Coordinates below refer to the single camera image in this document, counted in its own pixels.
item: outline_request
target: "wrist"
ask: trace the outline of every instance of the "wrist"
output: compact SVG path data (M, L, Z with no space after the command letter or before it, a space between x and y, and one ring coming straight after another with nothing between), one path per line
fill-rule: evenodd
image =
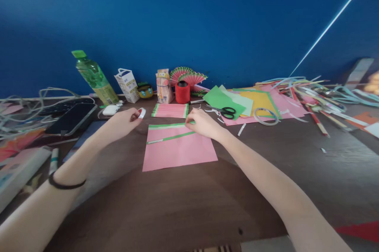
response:
M219 131L217 131L217 135L215 136L214 140L218 141L220 144L223 144L228 138L230 138L230 131L228 131L226 128L221 127Z

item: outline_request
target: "tape roll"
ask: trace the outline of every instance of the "tape roll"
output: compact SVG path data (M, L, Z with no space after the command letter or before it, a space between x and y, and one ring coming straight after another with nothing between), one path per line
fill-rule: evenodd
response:
M257 111L259 111L259 110L269 112L269 113L274 117L275 121L272 122L272 123L263 122L263 121L257 116ZM276 115L274 112L272 112L272 111L270 111L269 109L266 109L266 108L256 108L256 109L254 110L254 112L253 112L253 116L254 116L254 118L255 118L259 123L261 123L261 124L263 124L263 125L265 125L265 126L275 126L275 125L279 122L279 118L277 117L277 115Z

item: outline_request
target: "bottle cap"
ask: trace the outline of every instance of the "bottle cap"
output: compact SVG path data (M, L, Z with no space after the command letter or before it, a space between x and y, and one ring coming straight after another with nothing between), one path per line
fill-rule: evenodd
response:
M72 51L71 52L75 58L83 58L86 57L86 53L82 50Z

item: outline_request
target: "smartphone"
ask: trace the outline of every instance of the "smartphone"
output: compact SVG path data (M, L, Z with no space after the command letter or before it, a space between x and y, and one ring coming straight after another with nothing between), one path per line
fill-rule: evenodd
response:
M91 114L97 109L96 104L79 103L68 110L53 125L45 130L49 135L72 135L83 124L88 124Z

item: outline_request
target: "yellow paper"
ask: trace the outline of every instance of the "yellow paper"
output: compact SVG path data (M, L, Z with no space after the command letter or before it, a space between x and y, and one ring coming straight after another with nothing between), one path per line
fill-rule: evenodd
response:
M276 112L275 106L272 104L270 98L268 97L266 92L248 92L248 91L242 91L240 92L240 95L242 97L249 98L254 101L253 107L251 109L251 115L253 116L253 112L256 108L266 108L273 113ZM263 110L257 111L257 116L267 116L269 113Z

